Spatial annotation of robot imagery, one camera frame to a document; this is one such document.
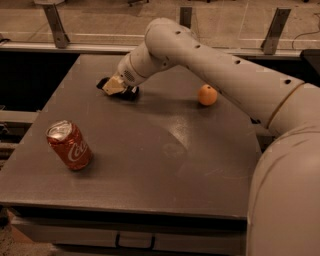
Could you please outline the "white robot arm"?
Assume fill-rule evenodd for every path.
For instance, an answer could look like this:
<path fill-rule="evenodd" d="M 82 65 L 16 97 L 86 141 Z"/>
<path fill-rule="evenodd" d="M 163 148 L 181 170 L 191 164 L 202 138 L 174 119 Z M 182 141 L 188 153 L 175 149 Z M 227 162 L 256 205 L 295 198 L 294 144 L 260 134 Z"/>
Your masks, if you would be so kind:
<path fill-rule="evenodd" d="M 147 26 L 143 42 L 102 88 L 132 94 L 175 65 L 212 85 L 275 138 L 252 176 L 246 256 L 320 256 L 320 88 L 203 45 L 167 18 Z"/>

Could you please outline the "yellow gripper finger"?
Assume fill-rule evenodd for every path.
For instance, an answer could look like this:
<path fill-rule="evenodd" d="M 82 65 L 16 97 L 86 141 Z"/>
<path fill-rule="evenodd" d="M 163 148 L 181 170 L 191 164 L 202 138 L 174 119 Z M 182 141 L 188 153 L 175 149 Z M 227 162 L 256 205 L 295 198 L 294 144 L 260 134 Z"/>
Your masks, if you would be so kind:
<path fill-rule="evenodd" d="M 114 75 L 106 79 L 106 81 L 102 86 L 102 90 L 107 95 L 114 95 L 114 94 L 122 93 L 123 91 L 125 91 L 126 85 L 120 76 Z"/>

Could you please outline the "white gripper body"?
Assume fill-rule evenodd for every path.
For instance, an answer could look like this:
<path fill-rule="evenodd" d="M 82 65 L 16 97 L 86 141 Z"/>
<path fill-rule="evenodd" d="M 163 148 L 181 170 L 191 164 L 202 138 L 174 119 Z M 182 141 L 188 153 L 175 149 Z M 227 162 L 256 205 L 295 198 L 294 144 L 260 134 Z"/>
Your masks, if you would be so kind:
<path fill-rule="evenodd" d="M 127 85 L 136 86 L 147 79 L 144 74 L 144 68 L 143 56 L 129 53 L 119 62 L 117 71 Z"/>

